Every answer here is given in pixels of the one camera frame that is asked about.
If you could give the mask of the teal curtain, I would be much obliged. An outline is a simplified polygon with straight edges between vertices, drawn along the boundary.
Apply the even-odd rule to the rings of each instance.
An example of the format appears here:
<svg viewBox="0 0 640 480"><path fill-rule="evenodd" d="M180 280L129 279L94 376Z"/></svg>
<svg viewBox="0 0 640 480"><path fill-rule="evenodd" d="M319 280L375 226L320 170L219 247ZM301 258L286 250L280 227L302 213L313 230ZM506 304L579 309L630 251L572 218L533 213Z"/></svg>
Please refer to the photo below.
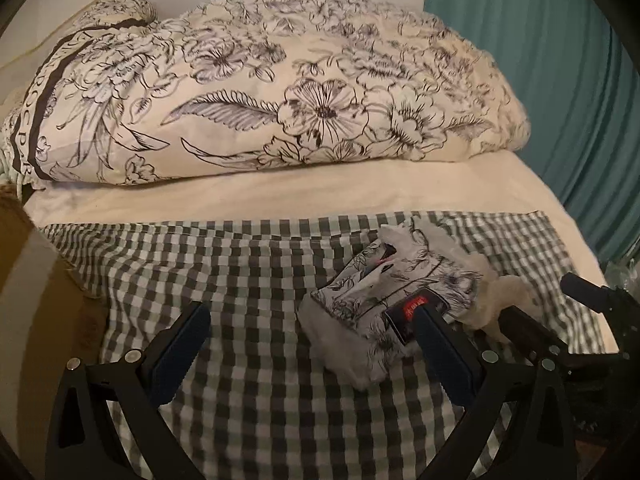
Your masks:
<svg viewBox="0 0 640 480"><path fill-rule="evenodd" d="M488 51L526 107L521 159L602 263L639 237L639 74L592 0L425 0Z"/></svg>

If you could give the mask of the cream crumpled cloth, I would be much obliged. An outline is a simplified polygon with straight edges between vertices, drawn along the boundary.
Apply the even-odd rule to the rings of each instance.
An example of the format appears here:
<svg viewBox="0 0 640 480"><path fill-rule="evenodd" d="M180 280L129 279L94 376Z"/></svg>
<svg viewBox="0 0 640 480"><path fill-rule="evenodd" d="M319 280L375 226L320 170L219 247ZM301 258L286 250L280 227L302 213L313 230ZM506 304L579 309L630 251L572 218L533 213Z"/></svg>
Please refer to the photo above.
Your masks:
<svg viewBox="0 0 640 480"><path fill-rule="evenodd" d="M498 323L502 310L514 306L535 321L542 320L544 312L534 303L535 291L531 284L517 275L499 275L488 259L478 252L467 255L462 264L480 276L472 306L458 317L463 325L484 330L491 339L507 344L509 339L501 333Z"/></svg>

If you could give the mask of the green white checkered cloth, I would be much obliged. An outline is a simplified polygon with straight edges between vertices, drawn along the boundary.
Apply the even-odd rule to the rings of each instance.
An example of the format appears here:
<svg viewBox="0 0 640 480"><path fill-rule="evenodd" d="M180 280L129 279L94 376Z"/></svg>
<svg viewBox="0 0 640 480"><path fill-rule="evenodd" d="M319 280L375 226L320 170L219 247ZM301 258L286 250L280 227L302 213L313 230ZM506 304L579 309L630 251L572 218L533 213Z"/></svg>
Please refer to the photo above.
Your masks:
<svg viewBox="0 0 640 480"><path fill-rule="evenodd" d="M404 215L55 223L44 232L110 306L101 356L143 348L193 301L213 328L168 426L209 479L413 479L457 422L423 360L367 391L312 356L295 310Z"/></svg>

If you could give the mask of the floral black white duvet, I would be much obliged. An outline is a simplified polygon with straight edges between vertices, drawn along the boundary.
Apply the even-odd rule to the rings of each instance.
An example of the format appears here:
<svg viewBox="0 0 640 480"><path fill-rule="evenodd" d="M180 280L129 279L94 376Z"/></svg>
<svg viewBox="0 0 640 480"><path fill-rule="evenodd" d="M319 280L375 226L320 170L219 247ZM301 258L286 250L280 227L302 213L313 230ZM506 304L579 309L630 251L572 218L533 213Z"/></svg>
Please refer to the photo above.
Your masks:
<svg viewBox="0 0 640 480"><path fill-rule="evenodd" d="M99 0L1 125L1 179L117 186L522 148L523 104L440 18L371 0Z"/></svg>

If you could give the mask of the brown cardboard box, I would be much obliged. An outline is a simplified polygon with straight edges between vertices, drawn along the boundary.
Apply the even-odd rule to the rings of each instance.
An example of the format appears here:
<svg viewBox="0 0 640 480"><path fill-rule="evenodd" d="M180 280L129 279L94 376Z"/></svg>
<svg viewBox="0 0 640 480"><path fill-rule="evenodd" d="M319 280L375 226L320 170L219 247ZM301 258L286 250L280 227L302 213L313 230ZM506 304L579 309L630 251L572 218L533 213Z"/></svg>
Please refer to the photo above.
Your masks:
<svg viewBox="0 0 640 480"><path fill-rule="evenodd" d="M1 187L1 434L43 476L54 398L67 361L98 360L105 301L37 229L12 186Z"/></svg>

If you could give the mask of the cream bed sheet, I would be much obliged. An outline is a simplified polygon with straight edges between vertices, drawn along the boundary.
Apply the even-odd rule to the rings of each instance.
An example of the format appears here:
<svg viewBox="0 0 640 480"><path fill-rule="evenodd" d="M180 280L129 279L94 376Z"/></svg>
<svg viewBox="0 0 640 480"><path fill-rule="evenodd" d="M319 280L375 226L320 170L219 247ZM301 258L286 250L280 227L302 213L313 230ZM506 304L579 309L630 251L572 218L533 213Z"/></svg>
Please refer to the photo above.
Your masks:
<svg viewBox="0 0 640 480"><path fill-rule="evenodd" d="M604 276L575 221L547 185L509 151L466 162L303 165L171 179L148 158L128 159L116 184L49 182L26 202L38 228L51 223L320 219L404 211L541 211L577 273Z"/></svg>

